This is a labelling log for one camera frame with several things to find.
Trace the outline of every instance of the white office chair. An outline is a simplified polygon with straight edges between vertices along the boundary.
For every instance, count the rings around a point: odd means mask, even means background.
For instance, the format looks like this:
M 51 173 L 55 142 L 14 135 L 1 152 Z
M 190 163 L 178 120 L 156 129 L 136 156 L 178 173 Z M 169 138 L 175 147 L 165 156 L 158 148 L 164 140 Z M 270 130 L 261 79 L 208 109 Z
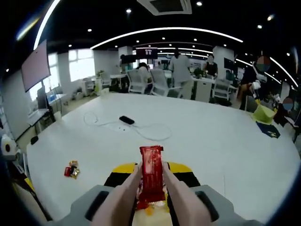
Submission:
M 175 91 L 177 93 L 176 97 L 179 98 L 181 95 L 181 87 L 169 88 L 167 84 L 166 77 L 164 75 L 164 71 L 162 69 L 153 69 L 150 70 L 153 86 L 151 89 L 151 94 L 156 96 L 164 96 L 167 97 L 168 94 L 171 94 L 171 91 Z
M 230 99 L 230 81 L 216 79 L 214 89 L 212 91 L 213 97 Z
M 111 78 L 109 73 L 104 72 L 102 75 L 102 79 L 103 79 L 103 87 L 111 86 Z
M 144 79 L 139 73 L 139 70 L 134 69 L 127 72 L 128 79 L 130 80 L 130 85 L 128 87 L 128 92 L 141 93 L 144 94 L 147 87 Z

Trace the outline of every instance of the red snack wrapper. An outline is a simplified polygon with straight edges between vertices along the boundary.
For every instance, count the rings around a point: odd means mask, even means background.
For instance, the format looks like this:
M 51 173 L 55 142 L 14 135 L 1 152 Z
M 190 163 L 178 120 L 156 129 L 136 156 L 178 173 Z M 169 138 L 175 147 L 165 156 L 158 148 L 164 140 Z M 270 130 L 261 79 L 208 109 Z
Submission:
M 65 168 L 65 173 L 64 173 L 64 175 L 65 175 L 66 177 L 70 177 L 70 174 L 71 174 L 71 167 L 66 167 L 66 168 Z
M 139 195 L 141 202 L 157 202 L 165 200 L 163 192 L 163 176 L 160 146 L 140 147 L 143 164 L 143 190 Z

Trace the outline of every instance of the smartphone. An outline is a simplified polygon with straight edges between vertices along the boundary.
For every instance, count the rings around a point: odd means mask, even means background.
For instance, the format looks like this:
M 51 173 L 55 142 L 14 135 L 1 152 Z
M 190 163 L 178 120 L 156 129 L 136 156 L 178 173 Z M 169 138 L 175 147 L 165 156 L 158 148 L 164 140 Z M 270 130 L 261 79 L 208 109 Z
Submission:
M 130 118 L 124 116 L 124 115 L 121 116 L 121 117 L 119 118 L 119 120 L 122 121 L 122 122 L 124 122 L 124 123 L 126 123 L 126 124 L 128 124 L 128 125 L 133 125 L 133 124 L 135 123 L 134 120 L 132 120 L 132 119 L 130 119 Z

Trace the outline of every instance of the white cable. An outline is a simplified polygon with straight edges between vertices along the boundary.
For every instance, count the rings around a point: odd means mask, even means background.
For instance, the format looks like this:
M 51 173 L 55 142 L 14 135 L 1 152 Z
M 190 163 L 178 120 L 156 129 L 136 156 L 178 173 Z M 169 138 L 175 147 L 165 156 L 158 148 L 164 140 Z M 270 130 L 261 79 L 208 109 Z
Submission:
M 93 122 L 93 124 L 89 124 L 86 122 L 86 115 L 88 113 L 91 113 L 95 116 L 95 121 Z M 96 124 L 98 122 L 98 117 L 97 115 L 94 113 L 94 112 L 86 112 L 85 115 L 84 115 L 84 123 L 88 126 L 105 126 L 105 125 L 108 125 L 108 124 L 111 124 L 111 123 L 117 123 L 117 121 L 110 121 L 110 122 L 106 122 L 106 123 L 102 123 L 102 124 Z M 142 136 L 143 138 L 147 139 L 147 140 L 151 140 L 151 141 L 163 141 L 163 140 L 167 140 L 171 137 L 172 135 L 172 132 L 171 132 L 171 129 L 169 127 L 167 127 L 166 125 L 164 124 L 160 124 L 160 123 L 154 123 L 154 124 L 151 124 L 151 125 L 147 125 L 147 126 L 136 126 L 136 125 L 128 125 L 126 123 L 124 123 L 125 125 L 129 126 L 130 128 L 132 128 L 137 134 L 139 134 L 140 136 Z M 167 128 L 169 130 L 169 135 L 164 137 L 164 138 L 160 138 L 160 139 L 156 139 L 156 138 L 151 138 L 151 137 L 147 137 L 145 135 L 143 135 L 138 129 L 143 129 L 143 128 L 149 128 L 149 127 L 152 127 L 154 125 L 160 125 L 160 126 L 163 126 L 165 128 Z

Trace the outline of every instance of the ceiling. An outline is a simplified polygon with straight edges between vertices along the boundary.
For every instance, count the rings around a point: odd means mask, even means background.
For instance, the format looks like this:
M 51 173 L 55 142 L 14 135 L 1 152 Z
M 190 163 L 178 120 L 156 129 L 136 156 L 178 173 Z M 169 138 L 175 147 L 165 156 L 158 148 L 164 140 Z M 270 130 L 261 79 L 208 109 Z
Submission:
M 1 62 L 1 74 L 9 76 L 20 68 L 31 53 L 42 19 L 22 40 L 15 41 L 14 37 L 26 21 L 39 16 L 44 17 L 52 1 L 47 0 L 43 4 L 40 2 L 40 0 L 31 0 L 30 3 L 13 0 L 8 3 L 7 43 L 4 45 L 5 51 L 1 54 L 4 59 Z M 292 47 L 299 49 L 297 41 L 301 35 L 295 29 L 298 11 L 292 4 L 288 4 L 289 1 L 284 4 L 271 0 L 202 0 L 201 7 L 198 7 L 196 2 L 197 0 L 191 0 L 191 15 L 154 16 L 136 0 L 61 0 L 50 16 L 40 41 L 47 39 L 49 51 L 60 53 L 67 52 L 70 49 L 69 44 L 72 45 L 71 48 L 90 48 L 107 39 L 149 28 L 208 29 L 236 37 L 244 42 L 240 43 L 206 32 L 165 30 L 134 34 L 108 42 L 96 49 L 114 49 L 115 45 L 121 47 L 137 44 L 143 47 L 149 43 L 160 42 L 152 46 L 169 47 L 169 44 L 173 43 L 182 48 L 192 48 L 192 45 L 195 45 L 197 49 L 212 51 L 214 46 L 226 44 L 227 48 L 233 49 L 238 54 L 240 60 L 248 63 L 262 51 L 264 55 L 277 60 L 295 79 L 297 78 L 291 49 Z M 130 14 L 126 13 L 128 8 L 132 10 Z M 267 21 L 267 17 L 271 14 L 275 17 Z M 262 29 L 257 29 L 259 24 L 262 25 Z M 9 73 L 5 73 L 6 68 L 10 69 Z M 279 81 L 287 78 L 293 85 L 288 76 L 273 63 L 268 73 L 274 74 Z

